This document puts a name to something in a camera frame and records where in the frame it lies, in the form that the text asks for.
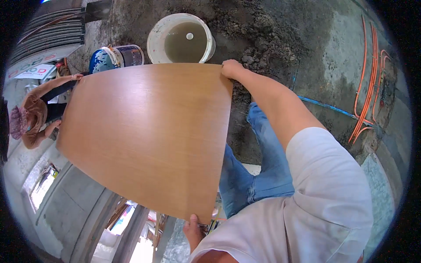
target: jeans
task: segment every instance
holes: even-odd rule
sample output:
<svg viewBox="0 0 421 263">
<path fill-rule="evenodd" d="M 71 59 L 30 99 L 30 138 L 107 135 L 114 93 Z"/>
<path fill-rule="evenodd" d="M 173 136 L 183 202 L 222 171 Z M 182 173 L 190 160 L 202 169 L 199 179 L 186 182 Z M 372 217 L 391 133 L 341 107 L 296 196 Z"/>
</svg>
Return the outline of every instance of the jeans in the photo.
<svg viewBox="0 0 421 263">
<path fill-rule="evenodd" d="M 268 197 L 289 197 L 294 194 L 288 161 L 269 120 L 255 102 L 247 116 L 262 153 L 261 171 L 253 176 L 225 146 L 219 191 L 227 219 L 246 206 Z"/>
<path fill-rule="evenodd" d="M 65 93 L 76 85 L 76 80 L 71 80 L 63 85 L 60 85 L 50 91 L 48 91 L 44 96 L 41 97 L 41 100 L 47 105 L 47 119 L 46 123 L 58 120 L 63 116 L 64 110 L 66 109 L 67 103 L 51 103 L 48 104 L 48 101 L 52 100 L 58 95 Z"/>
</svg>

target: brown jacket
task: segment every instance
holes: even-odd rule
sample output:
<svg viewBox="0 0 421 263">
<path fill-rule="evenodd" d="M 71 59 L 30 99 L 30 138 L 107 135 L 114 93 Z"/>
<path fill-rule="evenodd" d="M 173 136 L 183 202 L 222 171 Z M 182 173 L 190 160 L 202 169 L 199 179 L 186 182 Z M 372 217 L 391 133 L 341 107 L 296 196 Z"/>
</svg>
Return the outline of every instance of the brown jacket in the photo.
<svg viewBox="0 0 421 263">
<path fill-rule="evenodd" d="M 28 149 L 33 148 L 37 133 L 45 124 L 45 120 L 47 120 L 47 105 L 40 99 L 44 94 L 45 91 L 43 89 L 36 87 L 26 95 L 22 102 L 21 107 L 28 111 L 28 120 L 31 121 L 30 130 L 22 135 L 22 141 Z M 36 119 L 35 125 L 32 124 L 34 118 Z"/>
</svg>

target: blue pipe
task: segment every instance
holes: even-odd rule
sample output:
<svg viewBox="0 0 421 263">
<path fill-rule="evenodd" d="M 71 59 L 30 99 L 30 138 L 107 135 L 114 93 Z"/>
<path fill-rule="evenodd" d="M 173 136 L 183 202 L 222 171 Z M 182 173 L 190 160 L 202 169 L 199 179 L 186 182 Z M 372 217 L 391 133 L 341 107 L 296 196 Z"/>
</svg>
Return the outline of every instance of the blue pipe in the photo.
<svg viewBox="0 0 421 263">
<path fill-rule="evenodd" d="M 318 102 L 318 101 L 315 101 L 315 100 L 312 100 L 312 99 L 309 99 L 309 98 L 301 97 L 301 96 L 298 96 L 298 97 L 299 97 L 302 101 L 307 101 L 307 102 L 310 102 L 310 103 L 313 103 L 313 104 L 316 104 L 316 105 L 320 105 L 320 106 L 323 106 L 323 107 L 326 107 L 326 108 L 332 109 L 332 110 L 334 110 L 334 111 L 337 111 L 337 112 L 343 113 L 343 114 L 345 114 L 345 115 L 348 115 L 348 116 L 350 116 L 351 118 L 353 118 L 353 119 L 355 119 L 355 120 L 358 120 L 357 116 L 355 116 L 355 115 L 353 115 L 353 114 L 351 114 L 351 113 L 348 113 L 348 112 L 346 112 L 346 111 L 343 111 L 343 110 L 341 110 L 341 109 L 338 109 L 338 108 L 336 108 L 336 107 L 333 107 L 333 106 L 331 106 L 331 105 L 327 105 L 327 104 L 324 104 L 324 103 L 321 103 L 321 102 Z M 367 123 L 366 121 L 364 121 L 364 124 L 365 124 L 365 125 L 367 125 L 367 126 L 372 127 L 372 125 L 371 125 L 370 123 Z"/>
</svg>

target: white sleeve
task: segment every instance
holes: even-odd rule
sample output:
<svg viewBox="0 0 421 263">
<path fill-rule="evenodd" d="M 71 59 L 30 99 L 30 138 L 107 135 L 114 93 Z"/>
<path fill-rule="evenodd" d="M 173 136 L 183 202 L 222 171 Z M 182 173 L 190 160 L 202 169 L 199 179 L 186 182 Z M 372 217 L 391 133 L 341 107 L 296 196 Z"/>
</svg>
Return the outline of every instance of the white sleeve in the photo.
<svg viewBox="0 0 421 263">
<path fill-rule="evenodd" d="M 347 228 L 371 228 L 367 178 L 354 158 L 325 129 L 306 128 L 289 142 L 286 157 L 295 203 L 311 215 Z"/>
</svg>

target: white t-shirt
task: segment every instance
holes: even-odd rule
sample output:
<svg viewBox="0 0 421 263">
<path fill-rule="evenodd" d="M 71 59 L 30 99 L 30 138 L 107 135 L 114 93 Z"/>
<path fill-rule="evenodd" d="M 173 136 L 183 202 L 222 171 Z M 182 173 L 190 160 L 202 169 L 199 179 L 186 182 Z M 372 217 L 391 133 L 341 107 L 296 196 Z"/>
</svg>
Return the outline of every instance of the white t-shirt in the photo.
<svg viewBox="0 0 421 263">
<path fill-rule="evenodd" d="M 350 262 L 361 256 L 373 225 L 367 179 L 326 130 L 307 128 L 286 157 L 295 194 L 255 202 L 206 236 L 189 262 L 209 250 L 238 262 Z"/>
</svg>

